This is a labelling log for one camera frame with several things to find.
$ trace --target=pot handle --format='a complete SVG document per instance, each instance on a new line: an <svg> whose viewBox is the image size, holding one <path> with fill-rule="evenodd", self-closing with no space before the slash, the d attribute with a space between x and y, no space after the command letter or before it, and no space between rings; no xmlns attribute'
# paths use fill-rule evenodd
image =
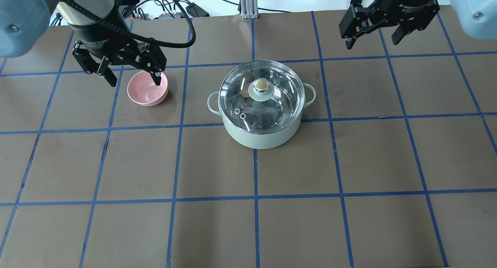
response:
<svg viewBox="0 0 497 268"><path fill-rule="evenodd" d="M305 109L307 106L309 106L309 105L311 105L312 103L314 103L314 100L316 100L316 90L315 90L315 89L314 89L314 87L313 87L312 85L310 85L310 84L303 84L303 85L304 85L305 87L307 87L308 89L310 89L310 90L312 91L312 94L313 94L312 100L304 104L304 109Z"/></svg>
<svg viewBox="0 0 497 268"><path fill-rule="evenodd" d="M211 112L213 112L214 114L217 114L218 116L221 117L222 116L221 111L216 111L213 108L211 108L211 100L214 97L214 95L216 95L216 94L219 96L219 91L213 92L211 95L209 95L209 98L207 98L207 107L209 107L209 110L211 110Z"/></svg>

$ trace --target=bowl rim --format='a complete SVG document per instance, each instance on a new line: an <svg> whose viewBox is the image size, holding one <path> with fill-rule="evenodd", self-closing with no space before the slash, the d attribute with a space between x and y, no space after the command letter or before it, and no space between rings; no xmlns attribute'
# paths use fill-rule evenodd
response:
<svg viewBox="0 0 497 268"><path fill-rule="evenodd" d="M147 72L147 71L145 71L145 70L139 71L138 73L136 73L135 75L133 75L133 77L131 77L131 79L130 79L130 80L129 80L129 82L128 82L128 86L126 87L126 92L128 93L128 97L129 97L129 98L130 98L133 102L135 102L135 103L137 103L137 104L139 104L139 105L151 104L151 103L156 102L157 100L160 100L160 98L162 98L164 95L166 95L166 94L169 92L169 81L167 80L167 76L166 76L163 72L161 72L161 73L160 73L160 86L159 86L159 87L160 87L161 89L164 89L164 91L162 92L162 94L161 94L158 98L156 98L156 99L154 99L154 100L152 100L152 101L149 101L149 102L140 102L140 101L137 101L137 100L133 99L133 98L131 97L131 95L129 94L129 85L133 82L133 79L134 79L137 75L139 75L139 74L141 74L141 73L147 73L147 74L148 74L148 72Z"/></svg>

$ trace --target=pink bowl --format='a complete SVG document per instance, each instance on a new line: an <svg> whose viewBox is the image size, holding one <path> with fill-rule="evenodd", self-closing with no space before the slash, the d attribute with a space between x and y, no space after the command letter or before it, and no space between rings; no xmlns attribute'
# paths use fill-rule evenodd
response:
<svg viewBox="0 0 497 268"><path fill-rule="evenodd" d="M154 106L162 102L169 92L169 87L164 73L160 73L160 79L160 86L156 86L150 73L137 73L128 84L129 98L142 106Z"/></svg>

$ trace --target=lid knob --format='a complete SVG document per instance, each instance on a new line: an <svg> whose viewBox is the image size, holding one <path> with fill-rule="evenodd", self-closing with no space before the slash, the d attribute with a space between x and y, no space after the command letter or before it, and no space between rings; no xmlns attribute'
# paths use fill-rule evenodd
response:
<svg viewBox="0 0 497 268"><path fill-rule="evenodd" d="M269 89L269 81L264 78L258 78L254 81L254 89L259 92L264 92Z"/></svg>
<svg viewBox="0 0 497 268"><path fill-rule="evenodd" d="M255 101L268 101L275 94L275 86L267 79L258 78L248 86L248 94Z"/></svg>

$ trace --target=grid square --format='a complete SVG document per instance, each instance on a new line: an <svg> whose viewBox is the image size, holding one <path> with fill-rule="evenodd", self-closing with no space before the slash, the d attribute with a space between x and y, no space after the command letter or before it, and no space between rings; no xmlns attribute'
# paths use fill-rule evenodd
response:
<svg viewBox="0 0 497 268"><path fill-rule="evenodd" d="M497 263L497 193L431 195L447 261L453 267Z"/></svg>
<svg viewBox="0 0 497 268"><path fill-rule="evenodd" d="M483 112L497 112L497 54L458 56L459 62Z"/></svg>
<svg viewBox="0 0 497 268"><path fill-rule="evenodd" d="M39 130L56 78L0 77L0 130Z"/></svg>
<svg viewBox="0 0 497 268"><path fill-rule="evenodd" d="M58 72L70 36L69 26L48 27L30 52L21 57L7 59L2 75Z"/></svg>
<svg viewBox="0 0 497 268"><path fill-rule="evenodd" d="M344 192L423 190L403 119L339 121L334 128Z"/></svg>
<svg viewBox="0 0 497 268"><path fill-rule="evenodd" d="M178 134L178 128L113 131L98 199L172 197Z"/></svg>
<svg viewBox="0 0 497 268"><path fill-rule="evenodd" d="M321 65L319 62L298 62L285 63L300 77L305 84L310 84L316 90L316 100L312 105L302 111L302 119L327 119L325 91L323 89L323 78L321 75ZM312 92L305 87L306 101L312 99Z"/></svg>
<svg viewBox="0 0 497 268"><path fill-rule="evenodd" d="M254 195L254 150L224 126L184 128L177 197Z"/></svg>
<svg viewBox="0 0 497 268"><path fill-rule="evenodd" d="M324 66L334 118L402 115L386 59L325 61Z"/></svg>
<svg viewBox="0 0 497 268"><path fill-rule="evenodd" d="M439 14L456 52L494 52L497 50L495 40L478 40L468 36L462 30L457 14L451 6L440 6Z"/></svg>
<svg viewBox="0 0 497 268"><path fill-rule="evenodd" d="M5 236L5 231L7 231L7 227L9 226L10 216L12 215L12 210L14 207L11 206L2 206L0 207L0 236Z"/></svg>
<svg viewBox="0 0 497 268"><path fill-rule="evenodd" d="M497 187L497 155L481 117L411 119L430 190Z"/></svg>
<svg viewBox="0 0 497 268"><path fill-rule="evenodd" d="M107 128L115 92L114 87L95 75L61 75L43 128Z"/></svg>
<svg viewBox="0 0 497 268"><path fill-rule="evenodd" d="M494 137L494 141L497 141L497 116L485 116L488 128Z"/></svg>
<svg viewBox="0 0 497 268"><path fill-rule="evenodd" d="M21 201L93 199L105 132L42 134Z"/></svg>
<svg viewBox="0 0 497 268"><path fill-rule="evenodd" d="M188 84L186 85L185 124L219 123L222 119L209 111L207 98L209 94L219 91L226 75L236 68L233 66L211 66L188 68ZM217 110L217 102L212 102Z"/></svg>
<svg viewBox="0 0 497 268"><path fill-rule="evenodd" d="M123 71L112 126L178 125L183 101L184 69L166 68L169 92L159 105L144 107L128 96L128 84L139 71Z"/></svg>
<svg viewBox="0 0 497 268"><path fill-rule="evenodd" d="M452 53L442 25L440 25L440 21L436 16L425 30L415 30L411 34L408 34L402 39L399 45L394 45L392 42L392 34L394 34L396 28L388 27L381 29L385 44L387 45L388 54L391 56Z"/></svg>
<svg viewBox="0 0 497 268"><path fill-rule="evenodd" d="M185 19L135 21L133 32L164 42L186 43L188 41L188 24ZM167 58L168 66L185 65L186 49L173 49L171 47L160 47L160 49Z"/></svg>
<svg viewBox="0 0 497 268"><path fill-rule="evenodd" d="M301 123L288 142L257 151L259 195L338 193L330 123Z"/></svg>
<svg viewBox="0 0 497 268"><path fill-rule="evenodd" d="M339 29L339 23L345 12L314 12L323 58L384 56L385 50L378 31L358 38L352 50L347 50Z"/></svg>
<svg viewBox="0 0 497 268"><path fill-rule="evenodd" d="M0 203L17 200L37 134L0 135Z"/></svg>
<svg viewBox="0 0 497 268"><path fill-rule="evenodd" d="M408 115L477 112L454 57L392 59Z"/></svg>
<svg viewBox="0 0 497 268"><path fill-rule="evenodd" d="M254 201L176 204L171 267L255 267Z"/></svg>
<svg viewBox="0 0 497 268"><path fill-rule="evenodd" d="M345 199L355 267L443 266L424 195Z"/></svg>
<svg viewBox="0 0 497 268"><path fill-rule="evenodd" d="M77 267L90 205L19 206L1 267Z"/></svg>
<svg viewBox="0 0 497 268"><path fill-rule="evenodd" d="M349 267L340 198L259 200L261 267Z"/></svg>
<svg viewBox="0 0 497 268"><path fill-rule="evenodd" d="M260 19L254 22L256 59L280 61L319 58L310 12L261 14Z"/></svg>
<svg viewBox="0 0 497 268"><path fill-rule="evenodd" d="M95 206L83 267L165 267L171 203Z"/></svg>
<svg viewBox="0 0 497 268"><path fill-rule="evenodd" d="M240 15L200 17L195 18L193 24L197 40L190 47L190 65L246 62L252 59L250 20L241 20Z"/></svg>

